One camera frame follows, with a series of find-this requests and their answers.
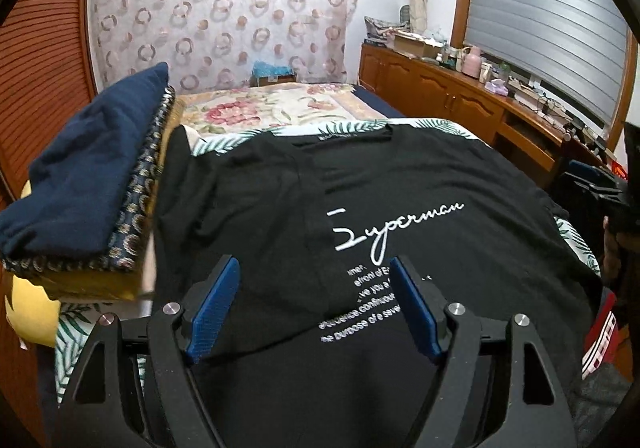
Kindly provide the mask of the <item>black printed t-shirt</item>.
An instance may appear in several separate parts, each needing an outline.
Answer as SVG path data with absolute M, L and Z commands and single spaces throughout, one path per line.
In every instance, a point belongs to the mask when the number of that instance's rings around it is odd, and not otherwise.
M 389 125 L 264 133 L 194 156 L 171 134 L 154 239 L 156 297 L 179 301 L 224 254 L 241 285 L 194 379 L 230 447 L 399 447 L 436 369 L 390 285 L 408 257 L 474 314 L 533 320 L 562 389 L 582 377 L 602 286 L 559 208 L 476 139 Z

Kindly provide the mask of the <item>patterned folded garment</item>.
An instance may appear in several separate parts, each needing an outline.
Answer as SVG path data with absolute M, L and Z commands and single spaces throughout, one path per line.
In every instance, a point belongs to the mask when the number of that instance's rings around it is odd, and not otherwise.
M 152 119 L 129 176 L 122 205 L 116 215 L 104 251 L 84 258 L 61 255 L 12 258 L 1 254 L 3 267 L 22 278 L 42 276 L 46 270 L 76 272 L 76 270 L 88 269 L 96 272 L 131 272 L 143 251 L 143 238 L 149 228 L 152 194 L 160 176 L 160 145 L 175 103 L 175 89 L 167 86 L 160 97 L 160 106 Z

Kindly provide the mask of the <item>red striped garment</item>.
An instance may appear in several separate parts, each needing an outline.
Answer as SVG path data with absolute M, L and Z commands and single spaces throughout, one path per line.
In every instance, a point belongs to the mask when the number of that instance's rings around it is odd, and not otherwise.
M 597 319 L 585 339 L 585 350 L 582 355 L 583 380 L 597 372 L 602 364 L 610 364 L 615 359 L 620 345 L 620 329 L 614 314 L 616 304 L 615 294 L 611 290 L 604 289 Z

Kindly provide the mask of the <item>palm leaf print cloth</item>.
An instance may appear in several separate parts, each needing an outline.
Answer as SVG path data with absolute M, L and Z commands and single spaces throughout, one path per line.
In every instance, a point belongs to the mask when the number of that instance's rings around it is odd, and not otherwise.
M 373 132 L 384 127 L 385 124 L 410 125 L 415 128 L 430 128 L 440 132 L 463 137 L 467 140 L 479 140 L 475 134 L 462 125 L 439 118 L 397 118 L 385 120 L 369 120 L 358 122 L 322 122 L 271 127 L 270 133 L 279 137 L 312 136 L 319 140 L 337 136 Z M 197 130 L 188 126 L 186 138 L 194 156 L 201 156 L 206 152 L 216 154 L 227 153 L 243 142 L 252 139 L 259 133 L 257 130 L 243 130 L 239 133 L 218 134 L 203 137 Z M 555 219 L 559 233 L 568 247 L 575 253 L 578 260 L 583 262 L 597 276 L 601 275 L 600 266 L 590 247 L 565 218 Z M 148 301 L 119 302 L 119 303 L 63 303 L 58 312 L 58 328 L 56 329 L 55 349 L 55 388 L 58 399 L 62 399 L 70 382 L 70 376 L 78 363 L 82 349 L 91 333 L 96 320 L 102 312 L 122 312 L 129 318 L 138 318 L 151 310 Z

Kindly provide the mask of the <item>mustard yellow folded garment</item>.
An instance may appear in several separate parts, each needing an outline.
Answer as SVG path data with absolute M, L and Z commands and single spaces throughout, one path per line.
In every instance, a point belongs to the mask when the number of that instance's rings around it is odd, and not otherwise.
M 180 124 L 183 104 L 176 99 L 175 108 L 170 112 L 168 127 L 160 145 L 160 174 L 163 171 L 168 139 L 174 128 Z M 157 186 L 151 199 L 151 212 L 148 231 L 143 238 L 143 251 L 138 256 L 131 272 L 96 272 L 95 270 L 76 270 L 76 272 L 51 272 L 46 270 L 38 276 L 37 282 L 46 290 L 50 298 L 66 302 L 71 301 L 131 301 L 141 294 L 153 291 L 155 280 L 155 260 L 152 239 L 152 216 L 157 196 Z

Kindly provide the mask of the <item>yellow plush toy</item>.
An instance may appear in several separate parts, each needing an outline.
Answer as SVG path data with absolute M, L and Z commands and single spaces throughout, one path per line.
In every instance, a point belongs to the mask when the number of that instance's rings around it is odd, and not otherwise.
M 6 269 L 2 269 L 2 291 L 6 321 L 24 350 L 32 344 L 53 348 L 61 303 L 51 300 L 42 286 L 34 286 Z

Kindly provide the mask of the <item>lilac tissue pack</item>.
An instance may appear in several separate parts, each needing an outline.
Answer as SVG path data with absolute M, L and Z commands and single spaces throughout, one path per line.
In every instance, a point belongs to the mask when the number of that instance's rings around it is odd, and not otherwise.
M 509 96 L 508 83 L 502 78 L 494 78 L 493 80 L 487 81 L 484 84 L 484 89 L 498 96 Z

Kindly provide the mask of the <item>navy folded garment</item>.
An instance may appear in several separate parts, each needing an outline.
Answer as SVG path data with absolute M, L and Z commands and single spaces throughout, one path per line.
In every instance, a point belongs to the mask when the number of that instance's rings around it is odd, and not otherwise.
M 102 252 L 169 82 L 160 62 L 102 90 L 32 162 L 32 193 L 1 212 L 1 254 Z

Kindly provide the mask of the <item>pink thermos jug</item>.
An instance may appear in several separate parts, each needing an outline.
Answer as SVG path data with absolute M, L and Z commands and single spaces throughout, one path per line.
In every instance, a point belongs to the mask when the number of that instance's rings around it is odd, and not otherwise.
M 482 51 L 477 46 L 468 46 L 462 49 L 461 72 L 470 78 L 478 80 L 483 64 Z

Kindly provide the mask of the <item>navy blue mattress edge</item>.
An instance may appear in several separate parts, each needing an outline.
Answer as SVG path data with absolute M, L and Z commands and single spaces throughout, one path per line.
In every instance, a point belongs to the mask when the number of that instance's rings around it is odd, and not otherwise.
M 382 114 L 382 116 L 385 116 L 387 119 L 400 119 L 404 117 L 401 112 L 392 107 L 378 95 L 369 92 L 366 88 L 360 85 L 354 85 L 352 93 L 365 104 L 367 104 L 371 109 L 375 110 L 379 114 Z

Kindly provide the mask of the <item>grey window roller blind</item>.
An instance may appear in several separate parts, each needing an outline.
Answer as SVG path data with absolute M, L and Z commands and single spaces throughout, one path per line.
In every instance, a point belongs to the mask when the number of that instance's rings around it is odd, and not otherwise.
M 612 0 L 471 0 L 465 41 L 533 73 L 609 123 L 628 26 Z

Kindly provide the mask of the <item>long wooden cabinet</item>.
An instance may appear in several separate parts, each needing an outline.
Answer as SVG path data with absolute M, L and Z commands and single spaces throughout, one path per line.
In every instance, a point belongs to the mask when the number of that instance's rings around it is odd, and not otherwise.
M 447 119 L 462 125 L 542 188 L 571 160 L 602 164 L 585 145 L 529 108 L 436 64 L 364 43 L 358 81 L 407 118 Z

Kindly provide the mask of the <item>blue item at bedhead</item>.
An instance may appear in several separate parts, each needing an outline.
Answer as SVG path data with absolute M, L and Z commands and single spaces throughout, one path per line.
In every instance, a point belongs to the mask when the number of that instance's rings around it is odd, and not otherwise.
M 296 75 L 290 67 L 275 66 L 265 61 L 255 61 L 250 76 L 250 87 L 260 87 L 269 84 L 289 83 L 296 80 Z

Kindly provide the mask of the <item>cardboard box on cabinet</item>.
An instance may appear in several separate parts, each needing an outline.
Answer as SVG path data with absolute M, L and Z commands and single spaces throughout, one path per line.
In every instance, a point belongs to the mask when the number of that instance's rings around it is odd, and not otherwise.
M 442 51 L 442 45 L 429 43 L 423 38 L 414 38 L 410 35 L 396 33 L 393 38 L 393 49 L 401 54 L 411 55 L 416 58 L 433 58 Z

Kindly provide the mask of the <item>circle pattern sheer curtain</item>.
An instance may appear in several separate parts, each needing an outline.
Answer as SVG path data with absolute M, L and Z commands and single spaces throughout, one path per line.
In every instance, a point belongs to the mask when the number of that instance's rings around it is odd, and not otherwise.
M 167 64 L 181 93 L 248 83 L 256 64 L 343 82 L 358 0 L 89 0 L 96 76 L 110 86 Z

